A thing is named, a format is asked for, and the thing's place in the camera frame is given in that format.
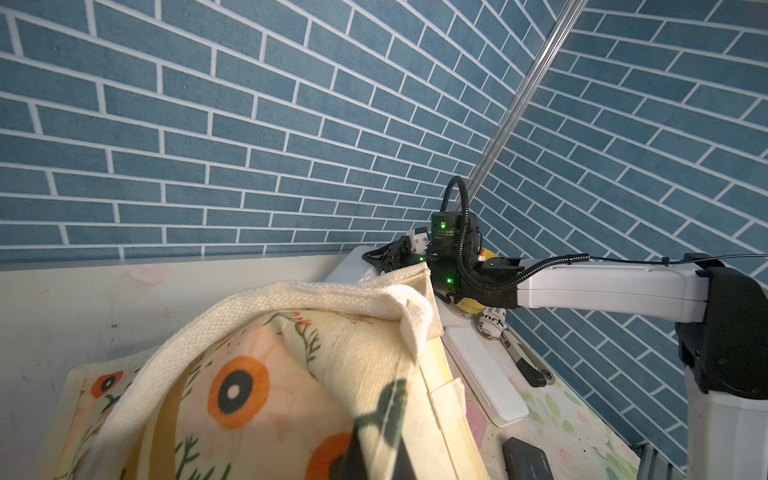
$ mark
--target floral tablecloth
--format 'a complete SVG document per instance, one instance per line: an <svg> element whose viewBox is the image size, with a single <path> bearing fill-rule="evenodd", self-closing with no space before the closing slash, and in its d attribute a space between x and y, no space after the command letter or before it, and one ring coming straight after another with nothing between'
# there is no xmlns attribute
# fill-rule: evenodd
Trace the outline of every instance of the floral tablecloth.
<svg viewBox="0 0 768 480"><path fill-rule="evenodd" d="M445 305L439 310L443 326L471 324L471 320L448 313ZM554 385L531 387L501 342L483 342L529 410L516 423L503 428L494 425L446 350L453 375L461 376L468 387L467 418L475 441L481 440L480 455L492 480L508 480L502 444L511 437L544 450L555 480L636 480L640 458L573 390L559 378Z"/></svg>

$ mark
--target white plastic housing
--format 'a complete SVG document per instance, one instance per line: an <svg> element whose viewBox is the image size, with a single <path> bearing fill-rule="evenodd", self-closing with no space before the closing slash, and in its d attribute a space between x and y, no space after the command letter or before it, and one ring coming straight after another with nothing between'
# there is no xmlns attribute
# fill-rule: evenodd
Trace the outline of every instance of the white plastic housing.
<svg viewBox="0 0 768 480"><path fill-rule="evenodd" d="M488 353L473 328L447 327L442 342L492 422L504 427L528 414L525 401Z"/></svg>
<svg viewBox="0 0 768 480"><path fill-rule="evenodd" d="M362 259L362 255L371 250L374 250L374 247L371 245L355 247L354 250L349 252L349 255L344 257L344 260L336 266L324 282L356 285L357 283L376 278L376 268Z"/></svg>
<svg viewBox="0 0 768 480"><path fill-rule="evenodd" d="M530 266L537 260L523 260ZM518 305L636 313L698 323L709 280L696 264L661 266L583 262L551 266L518 285Z"/></svg>
<svg viewBox="0 0 768 480"><path fill-rule="evenodd" d="M690 368L687 480L765 480L768 477L768 400L702 393Z"/></svg>

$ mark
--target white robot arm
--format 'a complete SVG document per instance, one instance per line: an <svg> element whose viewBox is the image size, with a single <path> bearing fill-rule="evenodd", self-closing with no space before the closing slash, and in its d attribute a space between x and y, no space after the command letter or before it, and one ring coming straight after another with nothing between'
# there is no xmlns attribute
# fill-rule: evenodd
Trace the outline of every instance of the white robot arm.
<svg viewBox="0 0 768 480"><path fill-rule="evenodd" d="M636 313L677 323L688 396L686 478L768 477L768 301L754 280L706 260L575 263L518 284L518 305Z"/></svg>

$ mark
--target brick wallpaper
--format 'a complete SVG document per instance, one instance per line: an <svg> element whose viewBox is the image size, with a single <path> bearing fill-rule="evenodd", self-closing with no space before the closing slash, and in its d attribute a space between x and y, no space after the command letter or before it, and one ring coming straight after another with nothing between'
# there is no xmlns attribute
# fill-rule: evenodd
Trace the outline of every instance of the brick wallpaper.
<svg viewBox="0 0 768 480"><path fill-rule="evenodd" d="M473 209L509 256L768 251L768 4L591 0ZM730 265L768 286L768 263ZM629 443L686 464L673 323L508 317Z"/></svg>
<svg viewBox="0 0 768 480"><path fill-rule="evenodd" d="M2 0L0 262L342 251L467 177L564 0Z"/></svg>

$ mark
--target green leaf print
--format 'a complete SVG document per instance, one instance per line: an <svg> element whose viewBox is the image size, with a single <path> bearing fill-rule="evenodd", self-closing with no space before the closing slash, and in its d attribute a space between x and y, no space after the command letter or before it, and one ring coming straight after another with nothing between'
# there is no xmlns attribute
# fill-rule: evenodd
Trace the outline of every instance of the green leaf print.
<svg viewBox="0 0 768 480"><path fill-rule="evenodd" d="M533 395L530 392L519 392L520 396L525 400L526 403L533 405L535 403Z"/></svg>
<svg viewBox="0 0 768 480"><path fill-rule="evenodd" d="M528 416L531 417L531 420L533 420L534 422L539 422L542 425L546 425L547 424L547 421L544 420L544 417L539 415L538 412L536 412L535 410L533 410L531 408L528 408Z"/></svg>
<svg viewBox="0 0 768 480"><path fill-rule="evenodd" d="M620 456L615 455L614 453L608 453L607 460L628 480L635 480L637 478L637 469Z"/></svg>
<svg viewBox="0 0 768 480"><path fill-rule="evenodd" d="M555 415L560 415L560 407L558 407L558 403L552 398L552 396L547 394L544 396L544 398L547 400L547 406L549 407L549 410Z"/></svg>
<svg viewBox="0 0 768 480"><path fill-rule="evenodd" d="M576 405L583 405L581 403L581 400L577 399L572 393L570 393L568 390L563 389L563 393L565 394L565 398L571 400Z"/></svg>

